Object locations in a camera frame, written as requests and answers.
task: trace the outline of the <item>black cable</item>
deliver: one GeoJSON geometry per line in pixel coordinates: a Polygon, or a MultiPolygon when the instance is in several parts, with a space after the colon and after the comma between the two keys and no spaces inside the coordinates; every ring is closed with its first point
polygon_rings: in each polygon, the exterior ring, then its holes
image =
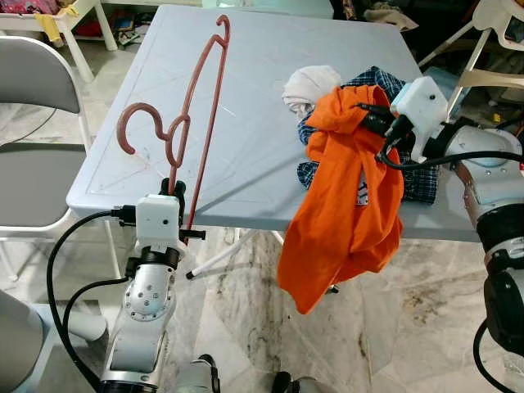
{"type": "Polygon", "coordinates": [[[60,250],[61,246],[64,244],[64,242],[67,240],[67,238],[73,233],[75,230],[80,228],[82,225],[88,223],[89,221],[93,221],[94,219],[97,219],[99,217],[107,217],[111,216],[111,211],[102,211],[99,213],[95,213],[93,215],[89,215],[78,222],[71,225],[65,233],[58,239],[58,242],[56,242],[55,246],[53,247],[51,254],[49,255],[49,260],[47,262],[47,272],[46,272],[46,283],[47,283],[47,297],[49,299],[49,308],[51,309],[52,319],[55,323],[56,330],[58,331],[58,335],[61,338],[62,343],[64,344],[65,350],[73,360],[73,363],[78,368],[78,370],[84,375],[86,380],[88,381],[89,385],[97,391],[98,386],[100,385],[100,378],[82,361],[82,359],[76,354],[75,349],[70,343],[68,332],[64,329],[61,321],[60,316],[58,315],[58,309],[56,308],[56,299],[55,294],[53,290],[52,285],[52,269],[53,265],[55,264],[55,258],[58,254],[58,251],[60,250]]]}
{"type": "Polygon", "coordinates": [[[491,374],[488,373],[488,371],[484,368],[484,364],[482,364],[480,347],[482,336],[484,335],[484,332],[486,331],[488,326],[486,321],[487,319],[484,319],[484,322],[482,322],[481,326],[478,327],[477,333],[475,334],[475,339],[473,340],[473,359],[475,360],[475,365],[477,366],[478,371],[491,385],[493,385],[503,393],[515,393],[514,391],[512,391],[511,389],[494,379],[491,376],[491,374]]]}
{"type": "Polygon", "coordinates": [[[386,143],[382,150],[380,150],[380,153],[378,154],[377,158],[387,166],[399,170],[424,169],[430,166],[443,165],[460,160],[471,160],[473,158],[501,158],[504,160],[513,160],[524,163],[524,156],[519,156],[518,154],[509,153],[507,151],[469,151],[467,153],[453,154],[452,156],[445,156],[434,158],[431,160],[425,160],[423,163],[401,165],[396,164],[389,159],[389,157],[386,154],[389,147],[390,144],[386,143]]]}
{"type": "Polygon", "coordinates": [[[15,142],[18,142],[18,141],[21,141],[22,139],[25,139],[27,138],[29,135],[32,135],[33,133],[36,133],[39,129],[41,129],[44,125],[46,125],[46,123],[55,115],[56,113],[56,108],[53,110],[53,112],[51,112],[51,114],[43,121],[43,123],[41,123],[36,129],[32,130],[32,131],[29,131],[26,135],[24,135],[23,137],[19,137],[17,139],[13,139],[12,141],[9,141],[9,142],[5,142],[5,143],[2,143],[0,146],[4,146],[4,145],[7,145],[9,143],[15,143],[15,142]]]}
{"type": "Polygon", "coordinates": [[[129,278],[114,278],[112,280],[104,280],[104,281],[97,281],[92,282],[91,284],[88,284],[82,288],[80,288],[67,302],[67,306],[65,307],[64,311],[64,318],[62,319],[62,325],[64,327],[64,330],[66,332],[69,331],[69,317],[71,314],[71,310],[73,309],[73,305],[75,305],[76,300],[82,296],[86,291],[89,291],[90,289],[96,288],[96,287],[104,287],[106,285],[115,285],[115,284],[121,284],[123,282],[127,282],[129,278]]]}

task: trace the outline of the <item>white chair leg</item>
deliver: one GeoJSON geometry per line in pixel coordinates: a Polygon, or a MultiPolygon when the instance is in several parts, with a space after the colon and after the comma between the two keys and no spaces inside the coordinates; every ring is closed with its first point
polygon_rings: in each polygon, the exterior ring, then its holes
{"type": "Polygon", "coordinates": [[[240,228],[235,228],[235,233],[233,235],[233,243],[240,240],[240,228]]]}
{"type": "MultiPolygon", "coordinates": [[[[481,55],[482,48],[484,45],[486,45],[486,42],[488,38],[490,37],[491,29],[486,29],[482,32],[481,37],[478,39],[477,45],[475,46],[475,49],[473,50],[472,56],[469,58],[468,63],[466,64],[466,67],[464,68],[464,71],[471,71],[473,70],[473,67],[475,66],[475,63],[477,63],[478,57],[481,55]]],[[[448,119],[449,115],[451,114],[451,111],[453,110],[453,107],[457,103],[457,100],[459,99],[460,93],[463,90],[463,86],[461,84],[461,80],[458,80],[458,85],[451,94],[451,97],[448,101],[448,119]]]]}
{"type": "Polygon", "coordinates": [[[457,33],[453,34],[451,37],[446,39],[441,45],[436,47],[433,52],[431,52],[429,55],[424,57],[419,63],[418,66],[422,67],[426,65],[430,60],[432,60],[435,56],[440,55],[446,48],[448,48],[452,43],[454,43],[457,39],[465,35],[471,28],[473,27],[473,21],[470,21],[467,25],[465,25],[462,29],[460,29],[457,33]]]}
{"type": "Polygon", "coordinates": [[[79,69],[80,76],[86,84],[92,82],[95,77],[89,68],[89,64],[86,62],[84,54],[80,50],[73,33],[71,33],[69,26],[60,24],[59,27],[61,27],[60,32],[64,34],[69,50],[71,51],[71,56],[73,57],[73,60],[75,60],[75,64],[79,69]]]}
{"type": "Polygon", "coordinates": [[[275,236],[275,239],[277,239],[277,242],[279,242],[280,245],[283,246],[284,245],[284,238],[282,237],[280,232],[279,231],[271,231],[271,233],[273,234],[273,236],[275,236]]]}
{"type": "Polygon", "coordinates": [[[244,236],[242,236],[238,242],[234,242],[231,246],[228,248],[222,250],[220,253],[215,255],[213,258],[205,262],[204,264],[198,266],[197,268],[194,268],[192,271],[186,273],[186,278],[188,280],[191,280],[192,278],[196,277],[198,274],[202,273],[203,271],[209,269],[211,266],[225,258],[226,256],[230,256],[234,252],[236,252],[240,247],[242,247],[242,244],[247,242],[249,239],[251,239],[255,233],[257,233],[258,229],[250,229],[247,231],[244,236]]]}
{"type": "Polygon", "coordinates": [[[99,1],[95,4],[95,12],[97,13],[98,23],[102,29],[102,35],[104,36],[104,41],[106,41],[106,48],[108,51],[115,51],[118,47],[116,46],[115,37],[111,32],[111,27],[107,23],[106,13],[102,8],[102,5],[99,1]]]}
{"type": "Polygon", "coordinates": [[[121,278],[120,267],[118,265],[118,258],[116,256],[115,240],[113,239],[113,232],[111,231],[111,224],[109,221],[104,221],[104,229],[106,230],[107,240],[109,241],[109,252],[111,254],[111,266],[116,278],[121,278]]]}
{"type": "Polygon", "coordinates": [[[7,270],[7,276],[9,277],[9,279],[13,282],[18,280],[18,275],[16,274],[15,270],[9,263],[9,259],[7,258],[7,253],[3,245],[3,242],[0,242],[0,260],[2,260],[2,264],[7,270]]]}
{"type": "Polygon", "coordinates": [[[476,86],[524,88],[524,75],[502,74],[474,68],[471,71],[464,71],[460,77],[460,82],[465,88],[476,86]]]}
{"type": "Polygon", "coordinates": [[[86,119],[84,111],[79,113],[79,126],[80,126],[80,136],[82,137],[82,143],[85,146],[86,153],[91,148],[91,135],[89,135],[88,121],[86,119]]]}

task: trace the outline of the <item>marble floor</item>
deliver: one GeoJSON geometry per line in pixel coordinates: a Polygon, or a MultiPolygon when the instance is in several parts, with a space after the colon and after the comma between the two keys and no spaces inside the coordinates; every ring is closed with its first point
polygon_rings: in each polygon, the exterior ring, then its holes
{"type": "MultiPolygon", "coordinates": [[[[96,75],[93,83],[81,85],[95,135],[136,51],[106,52],[103,43],[80,46],[96,75]]],[[[13,124],[27,130],[48,113],[19,108],[13,124]]],[[[21,132],[16,127],[11,135],[21,132]]],[[[57,113],[31,138],[79,142],[75,130],[75,118],[57,113]]],[[[207,229],[207,240],[192,241],[192,256],[179,266],[177,309],[169,323],[172,349],[160,391],[174,392],[180,365],[202,353],[215,357],[223,393],[270,392],[278,370],[315,377],[338,393],[494,391],[472,360],[473,337],[486,313],[480,245],[404,239],[383,272],[341,284],[340,293],[326,295],[311,314],[300,315],[275,282],[281,247],[271,233],[258,233],[236,255],[186,280],[187,270],[233,241],[232,228],[207,229]]],[[[115,227],[115,233],[124,263],[133,232],[115,227]]],[[[26,302],[46,302],[50,248],[8,242],[13,264],[23,269],[18,282],[0,275],[0,289],[26,302]]],[[[107,245],[98,227],[82,229],[56,263],[56,298],[67,300],[76,288],[110,276],[107,245]]],[[[107,318],[110,330],[122,291],[122,286],[98,288],[83,297],[95,301],[94,309],[107,318]]],[[[82,301],[79,307],[93,311],[92,302],[82,301]]],[[[102,352],[90,357],[97,372],[102,352]]],[[[522,359],[504,353],[490,337],[485,337],[481,353],[500,381],[524,391],[522,359]]],[[[91,391],[60,346],[38,389],[56,391],[91,391]]]]}

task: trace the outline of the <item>gray chair seat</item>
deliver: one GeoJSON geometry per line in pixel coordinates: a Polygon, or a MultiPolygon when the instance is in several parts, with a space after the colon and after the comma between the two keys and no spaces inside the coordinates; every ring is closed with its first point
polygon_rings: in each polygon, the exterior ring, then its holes
{"type": "Polygon", "coordinates": [[[59,220],[84,159],[83,145],[0,147],[0,226],[43,227],[59,220]]]}

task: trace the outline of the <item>clothing pile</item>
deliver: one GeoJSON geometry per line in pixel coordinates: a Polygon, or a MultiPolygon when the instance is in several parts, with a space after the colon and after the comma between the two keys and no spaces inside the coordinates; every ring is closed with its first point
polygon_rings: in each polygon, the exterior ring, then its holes
{"type": "Polygon", "coordinates": [[[394,25],[401,32],[418,27],[415,22],[404,15],[399,7],[392,6],[388,2],[375,2],[371,8],[364,12],[364,19],[368,22],[394,25]]]}
{"type": "MultiPolygon", "coordinates": [[[[342,85],[334,75],[328,66],[305,67],[282,95],[295,113],[305,113],[298,134],[311,159],[297,168],[309,191],[286,232],[278,264],[278,283],[302,314],[332,284],[383,269],[400,244],[401,200],[433,203],[436,195],[437,168],[403,178],[375,160],[384,138],[363,126],[368,112],[356,106],[389,106],[404,82],[377,67],[342,85]],[[322,70],[330,76],[318,78],[322,70]],[[311,89],[300,95],[299,86],[311,89]],[[293,98],[299,95],[300,105],[293,98]]],[[[408,152],[396,149],[389,157],[409,161],[408,152]]]]}

